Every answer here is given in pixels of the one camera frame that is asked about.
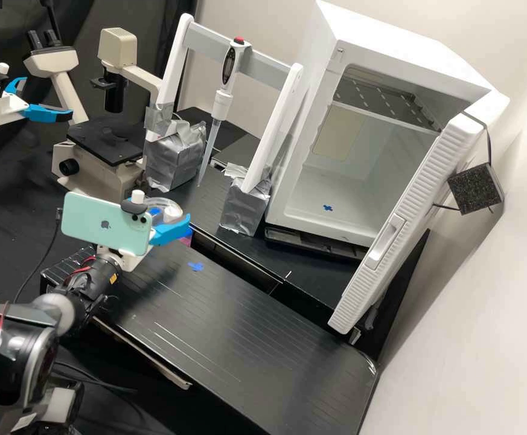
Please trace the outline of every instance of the blue tape mark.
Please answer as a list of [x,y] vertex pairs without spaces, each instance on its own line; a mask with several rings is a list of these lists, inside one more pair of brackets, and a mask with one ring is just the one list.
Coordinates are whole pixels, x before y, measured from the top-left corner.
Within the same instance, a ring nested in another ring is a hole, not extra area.
[[201,272],[201,270],[204,269],[205,266],[203,266],[203,263],[191,263],[188,262],[187,265],[193,269],[193,272]]
[[55,123],[59,121],[58,115],[66,115],[69,119],[72,118],[71,110],[53,110],[40,105],[30,104],[30,106],[23,111],[22,115],[30,121],[42,123]]

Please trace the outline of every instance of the black robot arm segment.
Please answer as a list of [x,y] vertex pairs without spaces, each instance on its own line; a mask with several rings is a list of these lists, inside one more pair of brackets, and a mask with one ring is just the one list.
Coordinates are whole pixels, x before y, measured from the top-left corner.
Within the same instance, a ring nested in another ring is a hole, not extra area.
[[36,298],[32,305],[45,312],[58,310],[59,335],[76,335],[105,301],[120,272],[114,260],[96,257],[89,266],[76,270],[51,292]]

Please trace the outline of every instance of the black cable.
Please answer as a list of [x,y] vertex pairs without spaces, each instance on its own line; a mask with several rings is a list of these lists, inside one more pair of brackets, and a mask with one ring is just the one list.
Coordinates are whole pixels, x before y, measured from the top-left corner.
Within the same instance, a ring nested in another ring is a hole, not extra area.
[[446,210],[461,211],[460,208],[451,207],[449,205],[442,205],[442,204],[436,204],[436,203],[433,203],[432,205],[433,205],[433,207],[446,208]]
[[98,385],[99,387],[108,388],[109,390],[116,390],[121,393],[137,393],[137,391],[134,388],[119,387],[118,385],[108,384],[103,381],[94,381],[92,379],[81,379],[81,378],[77,378],[76,376],[69,375],[63,372],[62,370],[52,369],[52,372],[56,373],[57,375],[64,376],[65,378],[68,378],[72,381],[84,382],[85,384]]
[[62,366],[62,367],[67,367],[71,370],[74,370],[75,372],[78,372],[80,373],[81,375],[87,377],[87,378],[90,378],[91,380],[93,381],[96,381],[96,384],[95,385],[100,385],[101,387],[103,388],[106,388],[107,390],[109,390],[111,393],[114,393],[116,395],[116,397],[118,397],[119,399],[123,400],[128,406],[130,406],[134,411],[135,413],[137,413],[138,415],[138,418],[140,420],[140,424],[141,425],[146,425],[146,418],[144,417],[144,415],[142,414],[142,411],[138,408],[138,406],[136,406],[129,398],[121,395],[120,393],[122,392],[126,392],[126,393],[136,393],[137,391],[133,388],[127,388],[127,387],[116,387],[115,385],[112,385],[112,384],[108,384],[106,382],[103,382],[101,381],[100,379],[98,379],[96,376],[88,373],[87,371],[85,370],[82,370],[81,368],[79,367],[76,367],[76,366],[73,366],[72,364],[68,364],[67,362],[63,362],[63,361],[54,361],[54,365],[56,366]]
[[482,127],[485,129],[485,131],[487,132],[487,154],[488,154],[488,164],[490,166],[493,165],[493,145],[491,143],[491,135],[489,134],[488,132],[488,126],[483,122],[481,121],[480,119],[472,116],[471,114],[469,113],[466,113],[465,111],[462,111],[462,114],[465,115],[466,117],[472,119],[474,122],[476,123],[479,123],[480,125],[482,125]]
[[58,230],[60,229],[60,221],[61,220],[62,220],[62,209],[58,208],[58,209],[56,209],[56,227],[54,228],[54,234],[52,235],[52,239],[50,240],[50,244],[48,245],[48,248],[46,249],[46,252],[44,252],[44,255],[42,256],[42,258],[40,259],[40,262],[36,265],[34,270],[32,270],[32,273],[30,275],[28,275],[28,277],[26,278],[26,281],[24,281],[23,284],[18,289],[18,292],[14,296],[14,299],[13,299],[12,303],[16,303],[18,301],[18,298],[22,294],[22,291],[24,290],[24,287],[26,287],[28,285],[28,282],[30,281],[32,276],[34,276],[36,271],[40,268],[40,266],[42,266],[42,263],[44,262],[46,257],[48,257],[48,254],[52,250],[52,246],[54,246],[54,242],[56,241],[56,236],[58,235]]

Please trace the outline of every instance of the black knob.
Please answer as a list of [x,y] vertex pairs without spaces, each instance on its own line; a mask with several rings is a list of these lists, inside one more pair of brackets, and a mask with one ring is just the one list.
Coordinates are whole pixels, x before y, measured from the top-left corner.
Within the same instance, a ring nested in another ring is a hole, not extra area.
[[58,168],[60,169],[60,172],[62,172],[62,175],[71,176],[78,173],[80,165],[75,159],[66,159],[60,162]]

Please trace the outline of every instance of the blue cross mark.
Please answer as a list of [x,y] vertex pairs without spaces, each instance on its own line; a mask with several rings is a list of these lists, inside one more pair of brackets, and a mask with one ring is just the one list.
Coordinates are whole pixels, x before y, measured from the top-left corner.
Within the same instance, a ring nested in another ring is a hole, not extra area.
[[203,266],[203,263],[191,263],[191,262],[188,262],[187,265],[193,269],[193,272],[201,272],[201,270],[203,270],[204,266]]

